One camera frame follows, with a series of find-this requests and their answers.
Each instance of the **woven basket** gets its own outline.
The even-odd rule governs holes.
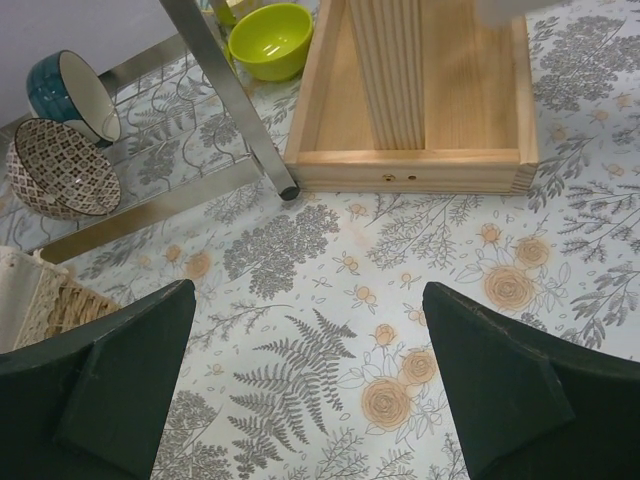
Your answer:
[[[0,353],[92,322],[120,306],[70,278],[68,270],[0,247]]]

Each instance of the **metal table leg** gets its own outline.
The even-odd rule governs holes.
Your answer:
[[[160,0],[185,44],[231,114],[260,167],[283,200],[293,200],[300,188],[289,174],[282,157],[262,124],[249,97],[227,62],[196,2]]]

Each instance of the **blue bowl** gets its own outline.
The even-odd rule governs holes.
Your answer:
[[[27,76],[27,95],[34,117],[64,123],[98,147],[120,138],[120,120],[109,93],[73,52],[62,50],[36,63]]]

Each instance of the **patterned bowl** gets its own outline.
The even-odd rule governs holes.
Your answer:
[[[120,119],[96,72],[77,54],[63,50],[40,60],[27,76],[34,117],[75,128],[98,147],[120,138]]]
[[[78,131],[53,120],[18,127],[7,173],[16,196],[46,217],[107,215],[120,204],[120,182],[109,160]]]

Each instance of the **bowl rim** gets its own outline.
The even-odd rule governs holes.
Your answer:
[[[91,130],[101,140],[106,141],[106,142],[108,142],[110,144],[111,143],[115,143],[117,141],[117,139],[119,139],[122,136],[122,125],[120,124],[120,121],[118,120],[118,134],[116,135],[116,137],[117,137],[116,140],[114,140],[113,138],[107,138],[102,133],[96,131],[96,129],[93,128],[93,125],[91,125],[91,123],[89,123],[89,121],[87,120],[87,117],[78,108],[78,105],[74,101],[73,95],[72,95],[71,91],[69,90],[69,87],[67,86],[66,82],[64,81],[64,75],[62,73],[62,65],[61,65],[62,56],[64,54],[71,54],[72,56],[76,57],[78,60],[80,60],[82,63],[84,63],[88,67],[88,69],[93,73],[93,76],[95,77],[95,80],[97,80],[100,83],[100,85],[102,85],[102,90],[104,90],[104,94],[106,95],[105,98],[109,99],[109,105],[111,107],[111,111],[112,112],[117,112],[116,106],[113,103],[113,99],[111,98],[111,95],[109,95],[109,92],[107,91],[107,87],[104,86],[104,83],[102,83],[102,80],[100,80],[100,77],[98,76],[96,71],[93,69],[93,67],[91,65],[89,65],[89,63],[84,58],[82,58],[80,55],[78,55],[76,52],[74,52],[72,50],[69,50],[69,49],[65,48],[65,49],[59,50],[56,53],[52,53],[51,55],[48,55],[48,56],[44,57],[43,59],[39,60],[35,65],[33,65],[31,67],[31,69],[29,70],[28,76],[31,77],[31,75],[35,71],[35,67],[38,66],[41,62],[43,62],[44,60],[46,60],[48,58],[55,57],[56,66],[57,66],[57,69],[58,69],[58,74],[60,75],[60,79],[62,80],[62,85],[64,86],[64,89],[67,91],[67,97],[69,98],[69,102],[71,102],[71,105],[73,106],[75,111],[78,112],[78,115],[80,116],[80,119],[82,120],[82,122],[84,122],[84,124],[87,126],[87,128],[89,128],[89,130]]]
[[[234,48],[233,48],[233,39],[237,38],[238,27],[240,27],[240,25],[242,25],[243,22],[246,23],[246,21],[248,21],[248,19],[250,19],[251,17],[255,16],[259,12],[261,12],[263,10],[267,10],[267,9],[270,9],[270,10],[275,10],[275,9],[293,9],[293,10],[299,10],[299,11],[302,11],[302,12],[305,13],[305,16],[309,20],[309,27],[307,28],[307,31],[304,34],[303,40],[300,42],[300,44],[298,46],[303,45],[304,43],[309,41],[311,35],[313,34],[313,15],[311,14],[311,12],[309,11],[308,8],[303,7],[302,5],[298,5],[297,3],[272,3],[271,5],[266,5],[264,7],[260,7],[257,10],[254,10],[253,12],[251,12],[246,17],[243,17],[242,19],[240,19],[240,21],[236,24],[236,26],[231,31],[231,35],[229,36],[229,43],[228,43],[229,52],[231,53],[231,56],[233,58],[235,58],[236,60],[238,60],[239,62],[246,63],[247,65],[265,65],[265,64],[271,63],[274,60],[279,60],[279,59],[284,58],[287,55],[291,54],[291,52],[282,53],[282,54],[276,54],[276,55],[270,57],[268,60],[261,60],[261,61],[258,61],[258,62],[252,61],[252,60],[247,60],[245,58],[242,58],[241,56],[236,55],[236,53],[234,51]]]
[[[22,155],[20,153],[20,150],[18,149],[18,142],[16,141],[17,140],[18,131],[20,130],[20,128],[23,127],[25,124],[27,124],[29,122],[55,123],[57,125],[62,125],[62,127],[64,129],[69,129],[69,130],[73,130],[74,132],[77,132],[80,135],[81,141],[85,142],[86,145],[89,148],[93,149],[95,151],[95,153],[97,153],[98,155],[100,155],[100,156],[102,156],[104,158],[104,160],[109,165],[109,168],[111,169],[111,172],[115,176],[116,182],[118,182],[118,203],[116,204],[116,206],[112,210],[110,210],[107,213],[86,213],[86,212],[83,212],[83,211],[80,211],[80,210],[76,210],[75,208],[71,208],[69,205],[67,205],[63,201],[63,199],[61,199],[61,198],[56,198],[55,199],[56,203],[62,205],[64,208],[70,210],[71,212],[74,212],[74,213],[77,213],[77,214],[80,214],[80,215],[86,215],[88,217],[104,217],[105,215],[109,215],[109,214],[113,213],[118,207],[120,207],[120,204],[122,203],[122,184],[120,183],[120,178],[118,177],[118,174],[116,173],[115,169],[113,168],[113,164],[111,163],[109,158],[106,155],[104,155],[102,153],[102,151],[96,145],[94,145],[93,142],[91,142],[91,140],[89,140],[87,137],[82,135],[82,133],[78,132],[77,130],[69,127],[68,125],[65,125],[64,123],[61,123],[61,122],[57,122],[57,121],[52,120],[50,118],[29,118],[29,119],[21,122],[20,125],[18,125],[18,127],[15,130],[15,133],[13,134],[13,138],[12,138],[11,142],[13,143],[13,148],[15,150],[16,156],[18,157],[18,161],[20,162],[20,166],[22,168],[24,168],[25,172],[27,172],[27,174],[29,175],[29,178],[31,178],[33,183],[36,184],[40,190],[42,190],[45,194],[47,193],[47,189],[44,188],[40,183],[38,183],[35,178],[33,178],[33,175],[29,171],[29,168],[27,168],[27,166],[25,165],[24,161],[22,160]]]

